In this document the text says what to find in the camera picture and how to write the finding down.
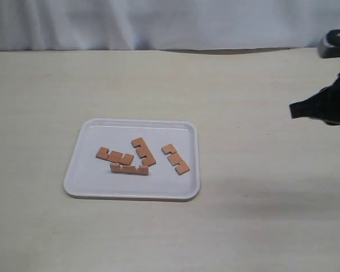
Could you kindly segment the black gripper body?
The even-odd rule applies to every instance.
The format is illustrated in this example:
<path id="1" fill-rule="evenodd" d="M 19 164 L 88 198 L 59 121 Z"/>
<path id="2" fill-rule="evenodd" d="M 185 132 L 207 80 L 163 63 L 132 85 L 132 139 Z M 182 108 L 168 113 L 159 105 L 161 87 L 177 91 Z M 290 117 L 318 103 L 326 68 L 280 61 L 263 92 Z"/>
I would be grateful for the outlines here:
<path id="1" fill-rule="evenodd" d="M 322 106 L 320 120 L 330 126 L 340 126 L 340 73 L 331 86 L 320 91 Z"/>

